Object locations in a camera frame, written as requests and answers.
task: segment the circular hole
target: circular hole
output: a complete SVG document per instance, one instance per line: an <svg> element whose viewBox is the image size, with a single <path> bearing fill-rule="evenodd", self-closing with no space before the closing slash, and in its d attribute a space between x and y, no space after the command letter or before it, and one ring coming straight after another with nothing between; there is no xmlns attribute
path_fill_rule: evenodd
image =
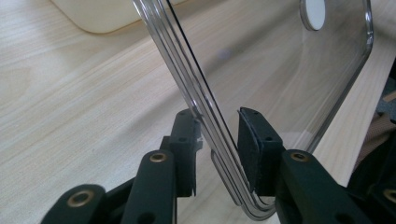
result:
<svg viewBox="0 0 396 224"><path fill-rule="evenodd" d="M69 200L67 200L67 205L70 207L81 207L87 204L93 198L93 191L84 189L75 194L73 194Z"/></svg>
<svg viewBox="0 0 396 224"><path fill-rule="evenodd" d="M155 153L149 157L153 162L161 162L166 160L166 155L163 153Z"/></svg>
<svg viewBox="0 0 396 224"><path fill-rule="evenodd" d="M324 0L301 0L300 6L301 18L306 29L320 30L326 19Z"/></svg>
<svg viewBox="0 0 396 224"><path fill-rule="evenodd" d="M337 214L335 216L335 219L337 219L337 221L339 223L343 223L343 224L354 224L355 223L353 218L348 214Z"/></svg>
<svg viewBox="0 0 396 224"><path fill-rule="evenodd" d="M152 213L144 213L137 218L138 224L151 224L154 223L155 216Z"/></svg>
<svg viewBox="0 0 396 224"><path fill-rule="evenodd" d="M384 196L391 202L396 203L396 189L385 189Z"/></svg>
<svg viewBox="0 0 396 224"><path fill-rule="evenodd" d="M291 153L291 158L295 161L308 161L308 157L306 157L303 153L299 152Z"/></svg>

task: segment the light wood grain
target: light wood grain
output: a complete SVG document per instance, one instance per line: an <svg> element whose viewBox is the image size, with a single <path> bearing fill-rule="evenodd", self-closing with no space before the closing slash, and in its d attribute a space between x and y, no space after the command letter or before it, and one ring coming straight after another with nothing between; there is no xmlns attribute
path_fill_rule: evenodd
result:
<svg viewBox="0 0 396 224"><path fill-rule="evenodd" d="M396 52L395 4L372 2L372 56L315 152L341 184ZM39 223L76 185L133 177L186 105L142 22L91 35L46 0L3 1L0 15L0 223ZM256 223L233 204L207 146L197 170L179 223Z"/></svg>

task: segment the transparent plastic sheet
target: transparent plastic sheet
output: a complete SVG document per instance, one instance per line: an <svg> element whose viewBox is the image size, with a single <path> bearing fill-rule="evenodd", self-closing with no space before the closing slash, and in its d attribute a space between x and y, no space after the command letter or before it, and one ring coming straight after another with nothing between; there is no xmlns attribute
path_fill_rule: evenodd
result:
<svg viewBox="0 0 396 224"><path fill-rule="evenodd" d="M373 44L369 1L326 1L319 31L304 26L302 2L134 0L224 184L255 220L275 208L248 190L236 153L239 107L264 114L286 148L313 151Z"/></svg>

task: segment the clear acrylic panel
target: clear acrylic panel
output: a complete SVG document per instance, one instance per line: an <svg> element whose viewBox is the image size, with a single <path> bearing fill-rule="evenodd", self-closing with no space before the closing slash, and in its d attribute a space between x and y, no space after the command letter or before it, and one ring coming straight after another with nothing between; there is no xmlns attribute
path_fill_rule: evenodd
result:
<svg viewBox="0 0 396 224"><path fill-rule="evenodd" d="M370 2L179 2L134 0L235 203L265 219L273 199L248 190L237 111L260 111L285 148L312 152L370 54Z"/></svg>

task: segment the wooden table surface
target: wooden table surface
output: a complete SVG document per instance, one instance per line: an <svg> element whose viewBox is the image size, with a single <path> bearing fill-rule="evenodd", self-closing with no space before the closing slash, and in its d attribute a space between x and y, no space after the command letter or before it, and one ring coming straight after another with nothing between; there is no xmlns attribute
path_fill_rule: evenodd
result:
<svg viewBox="0 0 396 224"><path fill-rule="evenodd" d="M372 6L373 51L314 153L342 185L396 55L396 4ZM39 223L74 186L113 189L135 176L186 107L141 21L94 35L49 0L2 1L0 223ZM233 204L209 154L198 153L197 197L178 200L179 223L256 223Z"/></svg>

